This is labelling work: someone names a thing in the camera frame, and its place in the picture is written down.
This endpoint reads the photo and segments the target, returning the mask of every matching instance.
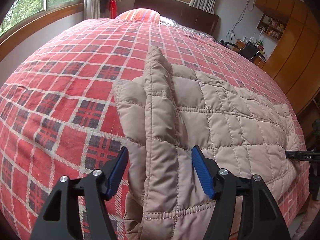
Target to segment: wooden shelf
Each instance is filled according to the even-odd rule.
[[[276,27],[278,27],[280,24],[283,24],[283,25],[284,25],[284,28],[285,28],[285,27],[286,27],[286,23],[283,23],[283,22],[281,22],[280,20],[277,20],[277,19],[274,19],[274,18],[270,17],[270,21],[271,21],[271,19],[273,19],[273,20],[276,22],[276,27],[274,27],[273,25],[268,24],[268,23],[265,23],[265,22],[263,21],[264,18],[265,18],[265,16],[266,16],[266,17],[269,17],[269,16],[263,14],[263,15],[262,15],[262,18],[261,18],[261,20],[260,20],[260,22],[259,22],[259,24],[258,24],[258,26],[257,26],[257,29],[263,31],[263,33],[264,33],[266,36],[268,36],[269,38],[271,38],[273,41],[278,42],[278,41],[281,39],[281,36],[282,36],[282,33],[284,32],[284,29],[279,30],[279,29],[277,29]]]

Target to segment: pillow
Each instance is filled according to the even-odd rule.
[[[126,11],[116,17],[116,19],[159,23],[160,14],[150,9],[139,8]]]

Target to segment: plaid pattern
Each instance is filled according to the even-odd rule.
[[[36,135],[35,142],[51,151],[57,140],[60,126],[61,123],[45,118],[40,131]]]
[[[117,76],[119,75],[120,69],[121,68],[119,67],[103,66],[97,77],[116,80]]]
[[[72,123],[97,128],[104,104],[83,100]]]
[[[141,76],[148,48],[169,62],[212,73],[273,104],[289,103],[261,69],[214,41],[148,22],[92,19],[38,49],[0,88],[0,209],[22,240],[60,176],[80,178],[117,156],[125,142],[110,94],[115,79]],[[302,129],[293,117],[304,150]],[[127,172],[106,203],[118,239],[124,236]],[[308,196],[308,164],[278,201],[290,223]],[[80,217],[90,239],[84,201]]]
[[[37,112],[49,115],[53,110],[55,104],[58,102],[60,96],[55,94],[47,94],[45,95],[44,99],[40,103],[37,108]]]

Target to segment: silver bolt head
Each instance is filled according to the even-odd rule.
[[[68,180],[68,177],[65,176],[65,175],[63,175],[63,176],[60,177],[60,181],[61,181],[61,182],[66,182],[67,180]]]
[[[253,176],[253,179],[254,179],[255,181],[260,181],[260,180],[261,180],[261,176],[259,176],[259,175],[254,175],[254,176]]]
[[[228,171],[227,169],[220,169],[220,170],[219,170],[219,173],[220,173],[221,175],[227,175],[227,174],[229,173],[229,171]]]
[[[99,176],[101,173],[102,173],[102,170],[94,170],[92,174],[94,176]]]

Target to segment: dark wooden headboard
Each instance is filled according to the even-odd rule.
[[[209,35],[213,34],[219,19],[216,14],[207,13],[177,0],[135,0],[134,9],[137,8],[157,11],[161,16]]]

